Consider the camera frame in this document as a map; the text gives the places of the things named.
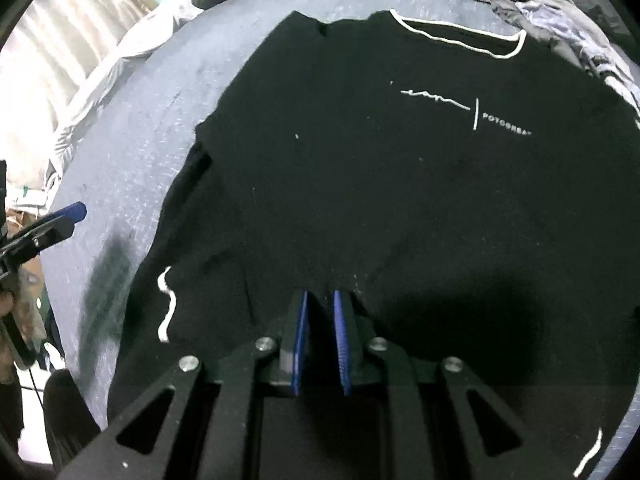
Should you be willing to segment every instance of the t-shirt sleeve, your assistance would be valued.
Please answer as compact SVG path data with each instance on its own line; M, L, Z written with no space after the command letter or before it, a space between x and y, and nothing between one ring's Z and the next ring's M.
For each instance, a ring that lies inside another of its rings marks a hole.
M196 137L215 153L214 136L263 129L265 121L317 98L327 25L292 12L260 44L220 97L216 110L196 126Z

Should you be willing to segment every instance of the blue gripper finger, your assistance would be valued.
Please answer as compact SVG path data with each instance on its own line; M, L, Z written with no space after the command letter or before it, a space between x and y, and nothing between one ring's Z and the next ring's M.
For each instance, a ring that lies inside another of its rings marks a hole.
M306 318L308 316L308 295L305 291L302 296L302 304L298 312L298 325L296 326L296 341L293 349L293 377L292 386L294 395L300 394L300 384L302 384L302 367L305 362L306 345Z
M81 222L84 220L86 216L86 206L82 202L75 202L71 205L63 207L62 209L58 209L50 214L50 218L58 218L61 216L66 216L70 220L73 221L74 224Z
M334 325L335 343L338 349L338 371L340 372L340 384L345 395L351 392L351 357L349 339L347 337L347 325L342 311L340 292L334 291Z

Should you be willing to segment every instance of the gray table surface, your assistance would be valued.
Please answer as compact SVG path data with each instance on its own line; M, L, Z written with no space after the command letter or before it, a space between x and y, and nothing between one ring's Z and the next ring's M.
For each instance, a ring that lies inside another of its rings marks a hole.
M81 200L87 218L42 255L66 363L106 426L127 295L151 246L162 200L194 141L194 127L260 42L291 11L324 22L395 9L499 34L515 29L475 0L229 0L203 12L156 51L103 110L78 149L54 209ZM599 480L638 426L635 411L592 474Z

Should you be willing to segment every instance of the white collar trim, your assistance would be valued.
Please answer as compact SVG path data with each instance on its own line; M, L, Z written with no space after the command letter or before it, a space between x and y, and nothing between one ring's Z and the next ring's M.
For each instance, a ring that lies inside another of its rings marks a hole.
M524 39L527 37L527 33L524 30L516 32L512 36L502 36L500 34L494 34L492 32L486 32L484 30L475 30L474 28L463 27L463 25L458 25L457 23L432 22L432 21L429 21L429 20L419 20L417 18L406 18L404 16L400 16L400 14L398 14L393 9L391 9L389 12L391 12L391 15L394 17L396 22L400 23L400 25L402 25L405 29L407 29L407 30L409 30L411 32L414 32L415 34L421 34L423 36L426 36L427 38L430 38L430 40L442 41L443 43L449 43L449 44L456 44L456 45L462 46L464 48L468 48L469 50L473 50L474 52L480 52L481 54L487 54L487 55L489 55L489 56L491 56L491 57L493 57L495 59L509 59L510 57L517 56L518 53L522 50L522 46L524 45ZM513 41L513 42L517 41L518 44L517 44L516 48L512 52L510 52L508 54L494 54L490 50L487 50L487 49L484 49L484 48L476 48L476 47L470 46L470 45L468 45L466 43L462 43L462 41L448 40L447 38L439 38L437 36L432 36L431 34L428 34L427 32L424 32L423 30L418 30L417 28L411 27L406 22L427 23L428 25L447 25L448 27L455 27L455 28L459 28L461 30L466 30L467 32L474 32L476 34L481 34L482 36L488 36L489 38L496 38L498 40Z

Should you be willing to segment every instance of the silver screw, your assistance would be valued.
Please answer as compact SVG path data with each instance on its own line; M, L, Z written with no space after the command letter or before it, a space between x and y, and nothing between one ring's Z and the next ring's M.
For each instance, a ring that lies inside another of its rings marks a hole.
M199 364L200 361L198 361L198 358L193 355L185 355L180 358L180 361L178 361L178 366L183 372L191 372L191 370L195 370Z
M276 346L276 340L273 337L261 337L256 340L255 347L260 352L268 352L269 350L273 350Z
M451 372L452 374L457 374L462 371L464 367L464 363L462 359L458 359L457 357L447 357L444 359L444 368L447 372Z
M387 348L386 339L383 337L375 337L369 341L369 348L374 352L384 352Z

